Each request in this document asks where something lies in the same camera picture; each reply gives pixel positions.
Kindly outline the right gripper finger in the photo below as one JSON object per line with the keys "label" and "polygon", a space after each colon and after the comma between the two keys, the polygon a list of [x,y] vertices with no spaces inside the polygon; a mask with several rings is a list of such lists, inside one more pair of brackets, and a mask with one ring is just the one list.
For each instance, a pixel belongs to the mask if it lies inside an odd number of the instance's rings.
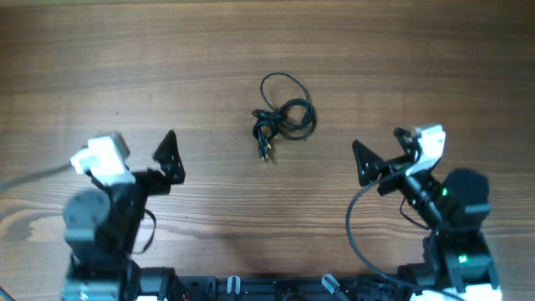
{"label": "right gripper finger", "polygon": [[372,181],[376,181],[380,176],[380,171],[385,161],[360,140],[353,141],[352,149],[357,163],[359,184],[367,186]]}
{"label": "right gripper finger", "polygon": [[394,130],[394,136],[399,141],[404,153],[408,156],[415,156],[420,150],[418,140],[413,134],[403,128],[396,127]]}

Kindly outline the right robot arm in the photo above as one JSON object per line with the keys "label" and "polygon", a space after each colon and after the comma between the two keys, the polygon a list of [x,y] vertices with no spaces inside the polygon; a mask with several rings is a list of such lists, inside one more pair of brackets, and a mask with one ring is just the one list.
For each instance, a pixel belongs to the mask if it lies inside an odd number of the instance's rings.
{"label": "right robot arm", "polygon": [[426,230],[422,263],[407,263],[389,274],[357,250],[372,270],[355,281],[354,300],[500,300],[501,284],[482,233],[488,217],[489,180],[483,174],[457,168],[444,181],[433,169],[444,152],[446,132],[441,125],[413,131],[396,128],[402,156],[384,160],[360,140],[352,144],[361,190],[359,200],[375,187],[381,195],[398,191],[402,202],[420,216]]}

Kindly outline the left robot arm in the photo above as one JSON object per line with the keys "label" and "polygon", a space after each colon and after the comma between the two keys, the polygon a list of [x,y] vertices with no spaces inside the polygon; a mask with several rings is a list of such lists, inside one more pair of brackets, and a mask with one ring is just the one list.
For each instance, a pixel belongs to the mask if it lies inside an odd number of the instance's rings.
{"label": "left robot arm", "polygon": [[130,150],[118,132],[88,140],[70,159],[94,188],[69,199],[63,211],[64,240],[71,248],[63,300],[188,300],[174,268],[141,268],[132,258],[140,224],[154,214],[150,196],[167,195],[186,173],[169,130],[152,158],[159,169],[133,172]]}

